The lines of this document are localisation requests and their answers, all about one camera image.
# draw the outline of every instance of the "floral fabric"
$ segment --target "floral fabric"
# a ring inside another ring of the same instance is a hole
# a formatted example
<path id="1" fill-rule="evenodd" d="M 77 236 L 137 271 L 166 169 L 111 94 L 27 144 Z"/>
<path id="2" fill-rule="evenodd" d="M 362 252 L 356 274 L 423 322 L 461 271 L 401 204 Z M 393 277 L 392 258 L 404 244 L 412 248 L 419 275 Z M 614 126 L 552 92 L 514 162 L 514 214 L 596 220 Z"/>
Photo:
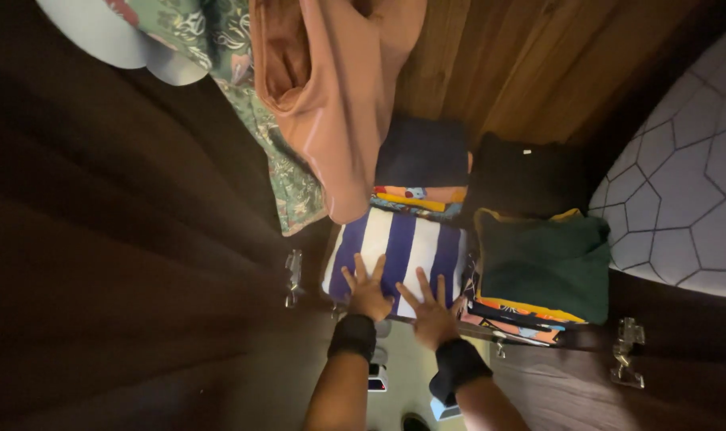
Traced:
<path id="1" fill-rule="evenodd" d="M 105 0 L 153 39 L 206 69 L 267 153 L 283 235 L 326 216 L 320 183 L 298 162 L 253 85 L 248 0 Z"/>

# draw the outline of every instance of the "shoe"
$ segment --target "shoe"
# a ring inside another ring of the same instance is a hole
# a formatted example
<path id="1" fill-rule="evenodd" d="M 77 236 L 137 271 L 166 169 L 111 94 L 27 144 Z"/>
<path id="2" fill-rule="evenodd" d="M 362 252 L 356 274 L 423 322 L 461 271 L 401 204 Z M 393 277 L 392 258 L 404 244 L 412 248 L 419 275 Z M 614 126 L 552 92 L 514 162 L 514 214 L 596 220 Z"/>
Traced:
<path id="1" fill-rule="evenodd" d="M 400 424 L 403 431 L 429 431 L 426 421 L 415 413 L 407 413 Z"/>

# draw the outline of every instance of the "orange fabric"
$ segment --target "orange fabric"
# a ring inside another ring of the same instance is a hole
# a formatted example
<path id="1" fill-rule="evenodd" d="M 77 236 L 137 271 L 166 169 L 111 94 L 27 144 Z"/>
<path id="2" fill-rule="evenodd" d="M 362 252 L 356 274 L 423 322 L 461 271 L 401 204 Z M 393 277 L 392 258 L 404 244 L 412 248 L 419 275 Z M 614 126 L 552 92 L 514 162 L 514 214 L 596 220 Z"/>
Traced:
<path id="1" fill-rule="evenodd" d="M 364 16 L 343 0 L 249 2 L 256 94 L 340 224 L 368 210 L 397 74 L 426 11 L 426 0 L 368 3 Z"/>

